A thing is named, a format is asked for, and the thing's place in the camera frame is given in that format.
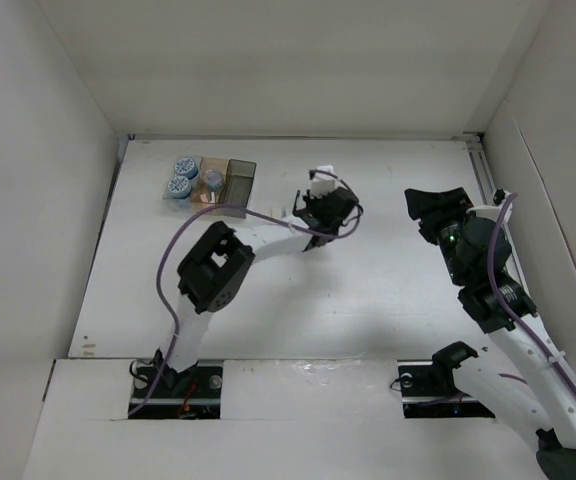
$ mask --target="small container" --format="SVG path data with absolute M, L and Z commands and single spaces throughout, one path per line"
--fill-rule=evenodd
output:
M 168 195 L 177 200 L 178 205 L 190 205 L 191 193 L 192 185 L 188 177 L 178 175 L 168 182 Z
M 225 177 L 219 170 L 207 170 L 202 180 L 210 191 L 218 192 L 224 188 Z
M 192 157 L 180 158 L 175 162 L 175 175 L 186 177 L 194 187 L 199 181 L 199 162 Z

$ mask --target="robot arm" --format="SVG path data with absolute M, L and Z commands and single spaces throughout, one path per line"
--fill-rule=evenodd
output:
M 422 236 L 440 247 L 453 284 L 462 287 L 458 298 L 464 310 L 512 360 L 537 401 L 489 371 L 462 342 L 433 356 L 431 381 L 471 394 L 505 421 L 536 452 L 549 479 L 576 480 L 576 375 L 528 294 L 505 272 L 512 248 L 503 231 L 488 258 L 498 217 L 506 221 L 510 216 L 506 193 L 497 191 L 494 206 L 473 207 L 461 188 L 405 192 L 410 217 L 420 221 Z
M 332 173 L 332 167 L 319 167 L 317 171 L 322 169 Z M 302 208 L 297 206 L 300 200 Z M 311 172 L 311 188 L 301 198 L 297 192 L 292 215 L 282 218 L 281 225 L 233 229 L 219 221 L 206 230 L 177 268 L 179 331 L 175 334 L 174 327 L 171 329 L 153 359 L 154 365 L 162 369 L 162 383 L 171 396 L 187 389 L 213 314 L 235 298 L 248 270 L 267 258 L 329 243 L 355 208 L 361 212 L 352 191 Z M 165 362 L 162 352 L 167 351 L 175 335 L 174 349 Z

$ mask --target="red wire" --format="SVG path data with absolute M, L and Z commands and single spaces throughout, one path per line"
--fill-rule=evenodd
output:
M 184 397 L 183 403 L 179 407 L 179 410 L 177 410 L 177 417 L 181 417 L 181 415 L 184 413 L 184 411 L 186 410 L 186 404 L 188 403 L 188 399 L 193 393 L 195 393 L 196 389 L 197 389 L 197 379 L 195 378 L 195 381 L 192 382 L 192 385 L 188 389 L 188 393 L 186 393 L 186 396 Z

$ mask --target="white platform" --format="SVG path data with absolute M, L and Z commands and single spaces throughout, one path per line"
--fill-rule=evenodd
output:
M 465 143 L 163 140 L 130 142 L 71 357 L 151 357 L 168 332 L 171 319 L 154 281 L 166 244 L 188 215 L 170 211 L 161 199 L 181 154 L 257 162 L 250 203 L 266 213 L 292 206 L 297 189 L 308 185 L 309 168 L 334 164 L 366 211 L 348 239 L 255 266 L 235 301 L 214 317 L 202 358 L 425 358 L 456 340 L 488 345 L 457 301 L 439 249 L 408 217 L 403 196 L 408 187 L 463 186 L 481 202 Z M 163 283 L 171 299 L 177 264 L 217 217 L 204 218 L 171 255 Z
M 497 421 L 404 419 L 389 359 L 227 362 L 204 421 L 125 420 L 128 364 L 57 363 L 24 480 L 543 478 Z

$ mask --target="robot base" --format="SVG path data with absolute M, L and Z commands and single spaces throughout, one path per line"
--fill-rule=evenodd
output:
M 130 419 L 180 419 L 214 420 L 220 418 L 221 383 L 223 367 L 221 365 L 197 365 L 188 369 L 184 388 L 175 393 L 159 382 L 148 402 L 131 415 Z M 157 374 L 152 365 L 140 366 L 136 375 L 148 379 L 148 382 L 135 379 L 128 410 L 137 406 L 145 398 L 148 388 Z
M 474 398 L 434 380 L 432 361 L 399 361 L 399 386 L 406 418 L 495 418 Z

